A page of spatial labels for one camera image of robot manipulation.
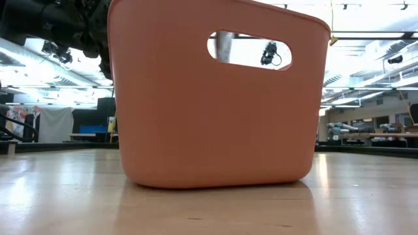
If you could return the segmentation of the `orange plastic basket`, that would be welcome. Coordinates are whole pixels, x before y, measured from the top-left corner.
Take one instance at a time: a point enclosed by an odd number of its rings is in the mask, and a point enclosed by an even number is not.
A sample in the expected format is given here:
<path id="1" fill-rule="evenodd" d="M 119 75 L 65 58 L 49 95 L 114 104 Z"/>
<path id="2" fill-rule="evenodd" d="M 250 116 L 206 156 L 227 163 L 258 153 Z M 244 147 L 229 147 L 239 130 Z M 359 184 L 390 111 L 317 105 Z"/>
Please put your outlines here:
<path id="1" fill-rule="evenodd" d="M 220 63 L 216 31 L 288 45 L 291 63 Z M 297 181 L 311 169 L 330 27 L 254 0 L 112 0 L 108 41 L 121 165 L 194 188 Z"/>

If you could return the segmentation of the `grey cloth cover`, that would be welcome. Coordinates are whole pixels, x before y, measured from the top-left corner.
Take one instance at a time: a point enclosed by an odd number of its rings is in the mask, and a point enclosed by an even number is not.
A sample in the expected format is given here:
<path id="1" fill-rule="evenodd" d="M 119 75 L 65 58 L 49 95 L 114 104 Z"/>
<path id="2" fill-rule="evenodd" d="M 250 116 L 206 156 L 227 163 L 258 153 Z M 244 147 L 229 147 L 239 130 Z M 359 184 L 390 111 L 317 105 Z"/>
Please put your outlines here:
<path id="1" fill-rule="evenodd" d="M 69 141 L 74 126 L 72 108 L 41 108 L 39 143 L 56 144 Z"/>

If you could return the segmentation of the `large black monitor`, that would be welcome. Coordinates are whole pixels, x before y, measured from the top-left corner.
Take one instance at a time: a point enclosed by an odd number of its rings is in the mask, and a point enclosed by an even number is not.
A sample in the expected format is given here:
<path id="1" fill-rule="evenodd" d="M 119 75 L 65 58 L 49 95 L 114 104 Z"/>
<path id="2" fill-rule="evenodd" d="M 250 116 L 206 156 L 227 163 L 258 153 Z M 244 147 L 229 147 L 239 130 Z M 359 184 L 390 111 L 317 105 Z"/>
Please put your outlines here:
<path id="1" fill-rule="evenodd" d="M 99 118 L 99 125 L 105 127 L 107 132 L 110 132 L 109 125 L 114 119 L 115 111 L 115 98 L 104 97 L 97 100 L 97 116 Z"/>

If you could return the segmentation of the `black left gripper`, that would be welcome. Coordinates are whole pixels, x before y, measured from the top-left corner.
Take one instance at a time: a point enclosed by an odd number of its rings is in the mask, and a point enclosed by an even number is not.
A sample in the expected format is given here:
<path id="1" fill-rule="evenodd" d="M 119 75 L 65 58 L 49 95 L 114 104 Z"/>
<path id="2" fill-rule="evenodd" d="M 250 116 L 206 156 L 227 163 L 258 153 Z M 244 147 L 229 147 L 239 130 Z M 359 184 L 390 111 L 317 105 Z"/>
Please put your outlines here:
<path id="1" fill-rule="evenodd" d="M 82 50 L 86 57 L 101 57 L 101 72 L 112 80 L 107 35 L 109 6 L 110 0 L 49 0 L 40 16 L 46 39 Z"/>

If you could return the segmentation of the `colourful poster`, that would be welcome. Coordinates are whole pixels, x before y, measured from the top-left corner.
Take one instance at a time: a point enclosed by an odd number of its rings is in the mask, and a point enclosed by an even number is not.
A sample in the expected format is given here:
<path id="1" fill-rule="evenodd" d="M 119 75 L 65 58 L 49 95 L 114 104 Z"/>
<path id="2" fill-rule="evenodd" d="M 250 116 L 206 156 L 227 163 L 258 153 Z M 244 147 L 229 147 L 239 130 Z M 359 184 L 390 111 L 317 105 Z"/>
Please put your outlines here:
<path id="1" fill-rule="evenodd" d="M 39 131 L 38 117 L 40 108 L 38 106 L 8 106 L 6 117 L 33 126 Z M 6 120 L 5 127 L 15 135 L 23 138 L 33 137 L 33 130 L 23 125 Z"/>

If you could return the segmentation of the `hanging linear light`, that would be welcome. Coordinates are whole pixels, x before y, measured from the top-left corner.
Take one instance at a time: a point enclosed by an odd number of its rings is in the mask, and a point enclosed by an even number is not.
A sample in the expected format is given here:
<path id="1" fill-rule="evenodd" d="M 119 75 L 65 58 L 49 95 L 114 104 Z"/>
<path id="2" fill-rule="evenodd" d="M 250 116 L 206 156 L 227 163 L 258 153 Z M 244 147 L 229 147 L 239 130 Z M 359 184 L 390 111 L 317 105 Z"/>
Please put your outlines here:
<path id="1" fill-rule="evenodd" d="M 323 102 L 322 108 L 358 108 L 361 102 L 357 98 L 343 98 L 330 102 Z"/>

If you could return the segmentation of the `teal machine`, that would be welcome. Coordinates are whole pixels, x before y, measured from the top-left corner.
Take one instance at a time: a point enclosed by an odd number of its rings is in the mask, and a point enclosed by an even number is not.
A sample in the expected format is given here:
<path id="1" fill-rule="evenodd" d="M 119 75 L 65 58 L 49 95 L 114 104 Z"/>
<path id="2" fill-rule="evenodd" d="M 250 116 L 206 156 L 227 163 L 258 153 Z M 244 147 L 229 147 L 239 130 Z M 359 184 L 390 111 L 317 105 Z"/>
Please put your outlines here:
<path id="1" fill-rule="evenodd" d="M 357 127 L 353 127 L 353 126 L 347 125 L 347 124 L 342 123 L 342 122 L 328 123 L 327 127 L 328 127 L 327 138 L 329 140 L 333 139 L 334 136 L 340 136 L 341 134 L 352 133 L 352 132 L 355 132 L 355 131 L 359 130 Z"/>

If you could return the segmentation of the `grey metal pole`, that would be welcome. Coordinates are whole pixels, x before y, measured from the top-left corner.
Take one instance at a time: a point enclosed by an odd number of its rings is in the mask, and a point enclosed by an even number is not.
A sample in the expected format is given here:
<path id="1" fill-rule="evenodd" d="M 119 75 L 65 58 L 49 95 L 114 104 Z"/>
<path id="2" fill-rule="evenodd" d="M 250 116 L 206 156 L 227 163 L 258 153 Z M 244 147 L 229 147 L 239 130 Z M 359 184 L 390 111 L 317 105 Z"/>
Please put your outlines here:
<path id="1" fill-rule="evenodd" d="M 234 33 L 227 31 L 217 31 L 215 35 L 216 59 L 222 63 L 230 61 L 230 54 Z"/>

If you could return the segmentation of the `wooden workbench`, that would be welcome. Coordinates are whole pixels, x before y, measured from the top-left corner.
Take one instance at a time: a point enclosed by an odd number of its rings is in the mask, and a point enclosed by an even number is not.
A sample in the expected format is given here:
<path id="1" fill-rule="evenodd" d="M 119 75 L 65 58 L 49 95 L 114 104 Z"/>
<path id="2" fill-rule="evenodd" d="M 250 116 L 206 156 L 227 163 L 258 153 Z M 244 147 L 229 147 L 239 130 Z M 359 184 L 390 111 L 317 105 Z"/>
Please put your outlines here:
<path id="1" fill-rule="evenodd" d="M 418 138 L 418 133 L 347 133 L 341 134 L 341 139 L 348 138 Z"/>

